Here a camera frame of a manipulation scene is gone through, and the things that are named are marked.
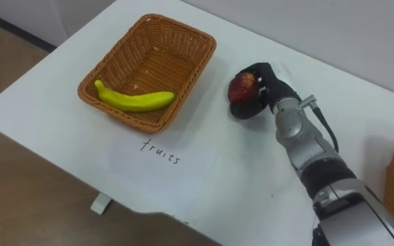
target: apple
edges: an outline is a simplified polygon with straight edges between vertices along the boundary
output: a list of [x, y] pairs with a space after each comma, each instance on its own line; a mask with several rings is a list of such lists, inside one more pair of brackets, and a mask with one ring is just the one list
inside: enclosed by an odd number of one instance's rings
[[227, 97], [229, 102], [238, 103], [257, 94], [259, 94], [258, 79], [251, 72], [243, 72], [229, 83]]

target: floor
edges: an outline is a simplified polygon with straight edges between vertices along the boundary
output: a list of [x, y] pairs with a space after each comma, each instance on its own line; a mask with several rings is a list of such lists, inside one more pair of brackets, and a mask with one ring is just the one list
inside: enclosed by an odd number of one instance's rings
[[[0, 29], [0, 92], [47, 56]], [[0, 246], [215, 245], [165, 215], [113, 203], [89, 207], [97, 191], [0, 134]]]

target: table leg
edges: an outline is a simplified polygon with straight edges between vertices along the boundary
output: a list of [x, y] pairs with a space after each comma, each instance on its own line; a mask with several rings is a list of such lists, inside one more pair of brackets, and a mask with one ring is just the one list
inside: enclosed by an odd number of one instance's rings
[[107, 205], [112, 201], [112, 199], [106, 196], [103, 193], [99, 193], [99, 195], [95, 198], [92, 203], [90, 210], [96, 212], [99, 215], [102, 215]]

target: white table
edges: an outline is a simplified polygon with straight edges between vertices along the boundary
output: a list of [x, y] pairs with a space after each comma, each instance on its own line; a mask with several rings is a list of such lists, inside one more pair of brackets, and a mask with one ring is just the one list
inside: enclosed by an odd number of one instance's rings
[[[77, 97], [84, 76], [149, 12], [206, 31], [218, 42], [170, 126], [220, 150], [198, 201], [181, 215], [97, 165], [114, 135], [131, 129]], [[342, 157], [382, 197], [384, 167], [394, 150], [394, 93], [180, 1], [115, 2], [0, 94], [0, 132], [117, 202], [141, 213], [175, 215], [224, 245], [310, 245], [311, 201], [276, 142], [270, 111], [247, 122], [228, 115], [228, 82], [262, 61], [278, 64], [302, 97], [314, 93]]]

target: yellow banana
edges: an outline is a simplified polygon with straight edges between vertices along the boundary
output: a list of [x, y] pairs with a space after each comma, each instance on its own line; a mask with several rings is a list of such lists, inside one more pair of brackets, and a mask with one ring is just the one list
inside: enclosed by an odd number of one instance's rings
[[94, 82], [94, 85], [98, 90], [98, 97], [103, 103], [122, 111], [141, 112], [160, 109], [169, 105], [175, 97], [172, 92], [127, 96], [106, 88], [99, 79]]

